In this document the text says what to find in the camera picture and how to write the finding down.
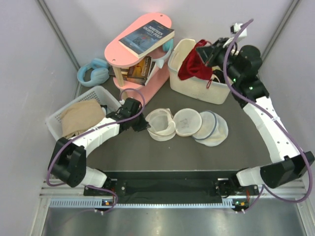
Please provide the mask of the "red bra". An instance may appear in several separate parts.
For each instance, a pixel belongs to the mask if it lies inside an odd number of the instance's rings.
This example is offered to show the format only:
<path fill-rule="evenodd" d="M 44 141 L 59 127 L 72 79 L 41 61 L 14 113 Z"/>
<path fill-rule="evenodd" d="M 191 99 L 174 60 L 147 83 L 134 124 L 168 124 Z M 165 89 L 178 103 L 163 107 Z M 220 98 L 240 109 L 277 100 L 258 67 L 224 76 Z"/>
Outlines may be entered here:
<path fill-rule="evenodd" d="M 213 70 L 211 67 L 206 67 L 202 60 L 200 59 L 200 56 L 198 55 L 196 48 L 205 46 L 206 44 L 212 44 L 209 41 L 206 41 L 204 39 L 201 39 L 199 42 L 196 43 L 194 48 L 189 52 L 187 57 L 182 62 L 182 65 L 178 72 L 178 77 L 180 80 L 187 80 L 191 77 L 197 77 L 201 80 L 207 80 L 208 83 L 206 85 L 206 89 L 208 89 L 212 83 L 212 75 Z"/>

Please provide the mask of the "beige trim mesh laundry bag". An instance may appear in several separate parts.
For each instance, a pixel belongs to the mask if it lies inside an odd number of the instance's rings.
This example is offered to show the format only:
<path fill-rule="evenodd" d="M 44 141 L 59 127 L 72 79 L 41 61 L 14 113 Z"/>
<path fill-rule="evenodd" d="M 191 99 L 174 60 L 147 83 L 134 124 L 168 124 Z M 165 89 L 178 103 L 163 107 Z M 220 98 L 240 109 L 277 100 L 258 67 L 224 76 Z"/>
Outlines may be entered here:
<path fill-rule="evenodd" d="M 164 142 L 175 135 L 189 137 L 199 131 L 202 117 L 196 110 L 185 108 L 172 114 L 170 109 L 159 108 L 150 112 L 145 120 L 150 127 L 147 129 L 151 138 Z"/>

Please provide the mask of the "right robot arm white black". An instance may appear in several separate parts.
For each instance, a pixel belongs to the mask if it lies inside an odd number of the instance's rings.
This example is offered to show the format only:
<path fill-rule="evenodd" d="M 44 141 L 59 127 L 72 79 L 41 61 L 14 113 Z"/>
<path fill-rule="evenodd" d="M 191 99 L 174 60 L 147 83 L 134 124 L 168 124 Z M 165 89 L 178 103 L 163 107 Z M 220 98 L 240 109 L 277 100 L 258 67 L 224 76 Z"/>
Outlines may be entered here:
<path fill-rule="evenodd" d="M 238 171 L 229 187 L 237 195 L 251 185 L 275 189 L 309 173 L 315 157 L 298 147 L 274 110 L 269 92 L 257 76 L 262 65 L 260 50 L 246 45 L 238 52 L 230 51 L 228 41 L 219 38 L 212 45 L 196 47 L 196 52 L 205 66 L 218 66 L 223 71 L 225 83 L 255 124 L 271 160 L 268 165 Z"/>

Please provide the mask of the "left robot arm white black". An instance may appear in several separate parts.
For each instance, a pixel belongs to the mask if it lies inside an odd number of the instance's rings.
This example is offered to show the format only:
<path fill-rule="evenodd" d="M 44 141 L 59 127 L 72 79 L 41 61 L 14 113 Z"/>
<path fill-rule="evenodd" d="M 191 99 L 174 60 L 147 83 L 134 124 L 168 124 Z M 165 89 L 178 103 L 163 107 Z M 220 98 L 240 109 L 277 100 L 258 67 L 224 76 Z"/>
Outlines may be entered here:
<path fill-rule="evenodd" d="M 48 166 L 46 183 L 58 186 L 49 182 L 50 175 L 54 175 L 70 187 L 93 186 L 99 194 L 108 194 L 112 188 L 111 182 L 104 172 L 87 166 L 87 157 L 104 142 L 129 128 L 136 132 L 149 128 L 142 114 L 144 104 L 127 98 L 117 111 L 109 113 L 98 125 L 83 134 L 58 139 Z"/>

